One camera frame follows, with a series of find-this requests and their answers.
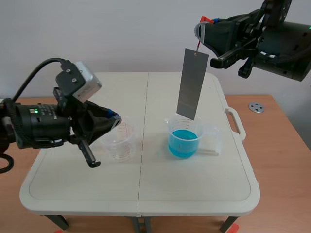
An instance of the table leg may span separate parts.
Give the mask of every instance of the table leg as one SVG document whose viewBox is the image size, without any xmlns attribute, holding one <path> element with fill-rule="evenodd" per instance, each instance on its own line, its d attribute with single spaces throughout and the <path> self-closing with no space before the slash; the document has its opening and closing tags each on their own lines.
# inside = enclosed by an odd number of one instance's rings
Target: table leg
<svg viewBox="0 0 311 233">
<path fill-rule="evenodd" d="M 49 220 L 51 220 L 53 223 L 55 223 L 57 226 L 59 226 L 62 230 L 66 230 L 69 226 L 66 220 L 61 215 L 44 215 Z"/>
<path fill-rule="evenodd" d="M 130 219 L 132 220 L 132 224 L 133 224 L 135 233 L 141 233 L 138 217 L 130 217 Z"/>
<path fill-rule="evenodd" d="M 221 228 L 219 229 L 222 233 L 225 233 L 228 231 L 228 229 L 231 227 L 231 225 L 238 219 L 238 217 L 229 217 L 227 220 L 223 223 Z"/>
<path fill-rule="evenodd" d="M 151 217 L 144 217 L 144 223 L 145 223 L 145 227 L 146 227 L 146 232 L 147 233 L 152 233 Z"/>
</svg>

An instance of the white folding table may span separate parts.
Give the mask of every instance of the white folding table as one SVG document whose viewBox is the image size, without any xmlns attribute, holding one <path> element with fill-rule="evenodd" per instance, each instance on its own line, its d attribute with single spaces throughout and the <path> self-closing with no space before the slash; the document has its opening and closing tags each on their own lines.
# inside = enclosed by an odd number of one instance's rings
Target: white folding table
<svg viewBox="0 0 311 233">
<path fill-rule="evenodd" d="M 181 73 L 97 73 L 102 89 L 91 99 L 130 117 L 136 125 L 137 150 L 124 163 L 109 160 L 92 146 L 102 164 L 91 169 L 78 148 L 66 145 L 41 150 L 20 190 L 30 211 L 45 215 L 61 228 L 62 215 L 144 217 L 229 216 L 225 232 L 237 217 L 250 213 L 260 198 L 259 186 L 245 153 L 245 131 L 238 114 L 228 107 L 217 78 L 206 74 L 197 115 L 222 132 L 219 155 L 206 153 L 202 139 L 189 159 L 174 158 L 167 148 L 164 119 L 176 113 Z M 226 113 L 239 133 L 231 130 Z"/>
</svg>

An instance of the white wall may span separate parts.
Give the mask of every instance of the white wall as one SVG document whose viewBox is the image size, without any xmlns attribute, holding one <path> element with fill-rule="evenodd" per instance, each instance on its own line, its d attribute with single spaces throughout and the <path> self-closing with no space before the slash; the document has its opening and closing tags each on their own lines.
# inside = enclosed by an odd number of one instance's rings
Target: white wall
<svg viewBox="0 0 311 233">
<path fill-rule="evenodd" d="M 50 57 L 83 60 L 99 71 L 181 71 L 185 48 L 202 15 L 248 13 L 261 0 L 1 0 L 0 97 L 16 92 Z M 311 1 L 294 0 L 287 21 L 311 24 Z M 200 51 L 210 53 L 206 48 Z M 302 83 L 254 69 L 245 80 L 235 64 L 208 68 L 226 94 L 272 94 L 311 148 L 311 76 Z M 51 96 L 58 64 L 42 70 L 24 96 Z"/>
</svg>

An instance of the beaker with blue liquid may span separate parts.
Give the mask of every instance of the beaker with blue liquid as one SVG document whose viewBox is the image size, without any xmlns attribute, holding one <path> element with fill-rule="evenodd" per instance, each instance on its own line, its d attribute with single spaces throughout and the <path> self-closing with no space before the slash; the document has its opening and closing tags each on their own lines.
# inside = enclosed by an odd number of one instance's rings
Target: beaker with blue liquid
<svg viewBox="0 0 311 233">
<path fill-rule="evenodd" d="M 207 134 L 215 135 L 216 150 L 221 147 L 220 132 L 215 127 L 205 125 L 199 117 L 190 120 L 176 114 L 166 122 L 169 130 L 169 150 L 179 158 L 186 159 L 194 155 L 200 140 Z"/>
</svg>

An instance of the cup handle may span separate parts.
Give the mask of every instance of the cup handle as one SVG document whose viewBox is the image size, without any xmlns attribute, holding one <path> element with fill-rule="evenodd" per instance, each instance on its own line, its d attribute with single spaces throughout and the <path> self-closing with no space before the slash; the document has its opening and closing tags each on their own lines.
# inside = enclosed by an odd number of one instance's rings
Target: cup handle
<svg viewBox="0 0 311 233">
<path fill-rule="evenodd" d="M 212 135 L 216 138 L 216 144 L 215 144 L 215 152 L 220 154 L 222 150 L 222 132 L 220 129 L 218 129 L 216 126 L 211 125 L 205 125 L 204 126 L 204 133 L 205 135 Z"/>
</svg>

